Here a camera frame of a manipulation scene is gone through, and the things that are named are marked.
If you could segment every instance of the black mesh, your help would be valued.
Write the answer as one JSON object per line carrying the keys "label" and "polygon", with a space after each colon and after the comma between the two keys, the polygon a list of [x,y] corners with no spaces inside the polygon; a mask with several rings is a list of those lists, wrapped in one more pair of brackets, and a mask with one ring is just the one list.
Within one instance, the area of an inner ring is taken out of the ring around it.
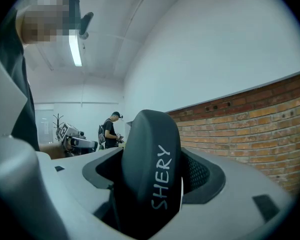
{"label": "black mesh", "polygon": [[207,167],[186,154],[182,154],[183,193],[189,193],[204,185],[210,176]]}

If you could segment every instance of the ceiling light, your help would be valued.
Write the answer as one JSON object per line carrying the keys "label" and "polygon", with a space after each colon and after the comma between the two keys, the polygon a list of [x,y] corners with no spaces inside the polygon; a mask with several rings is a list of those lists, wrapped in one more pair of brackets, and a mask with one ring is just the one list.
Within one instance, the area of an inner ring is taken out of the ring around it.
{"label": "ceiling light", "polygon": [[72,33],[69,33],[69,44],[74,64],[77,67],[82,67],[78,43],[78,32],[76,30],[73,30]]}

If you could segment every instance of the person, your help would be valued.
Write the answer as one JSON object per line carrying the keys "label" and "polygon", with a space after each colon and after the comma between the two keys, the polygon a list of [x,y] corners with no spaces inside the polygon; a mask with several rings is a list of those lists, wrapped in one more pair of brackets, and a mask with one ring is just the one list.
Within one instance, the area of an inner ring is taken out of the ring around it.
{"label": "person", "polygon": [[120,113],[115,111],[112,115],[104,122],[103,124],[103,132],[105,138],[105,148],[114,148],[116,146],[117,140],[119,140],[120,136],[116,135],[114,122],[118,121],[120,118]]}
{"label": "person", "polygon": [[24,48],[31,44],[55,41],[58,35],[80,27],[79,0],[36,0],[17,11],[12,8],[0,26],[0,62],[27,97],[11,135],[29,143],[35,151],[47,153],[51,159],[65,157],[69,144],[39,145],[35,107],[27,79]]}

